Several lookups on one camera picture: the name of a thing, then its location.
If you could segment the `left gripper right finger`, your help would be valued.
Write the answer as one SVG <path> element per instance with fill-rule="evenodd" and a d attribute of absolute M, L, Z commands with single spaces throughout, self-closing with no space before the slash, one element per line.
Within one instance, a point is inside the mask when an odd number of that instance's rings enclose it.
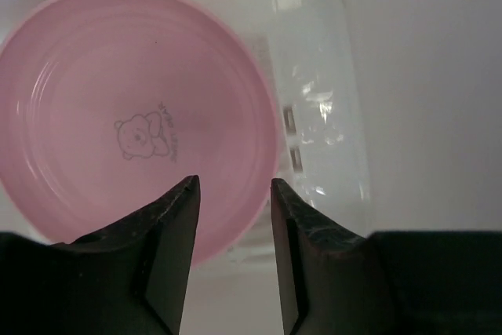
<path fill-rule="evenodd" d="M 362 237 L 271 182 L 287 334 L 498 334 L 498 231 L 377 231 Z"/>

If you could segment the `pink plastic plate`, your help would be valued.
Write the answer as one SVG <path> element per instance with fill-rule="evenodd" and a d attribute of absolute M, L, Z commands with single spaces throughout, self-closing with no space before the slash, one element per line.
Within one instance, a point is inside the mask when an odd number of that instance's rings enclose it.
<path fill-rule="evenodd" d="M 188 0 L 48 0 L 1 49 L 1 181 L 54 242 L 196 175 L 206 261 L 256 222 L 279 134 L 249 50 Z"/>

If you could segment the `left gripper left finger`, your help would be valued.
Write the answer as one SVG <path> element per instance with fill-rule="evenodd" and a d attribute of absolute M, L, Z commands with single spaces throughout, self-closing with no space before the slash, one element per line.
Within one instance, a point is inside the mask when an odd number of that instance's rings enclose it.
<path fill-rule="evenodd" d="M 2 333 L 179 333 L 199 209 L 189 176 L 70 244 L 2 233 Z"/>

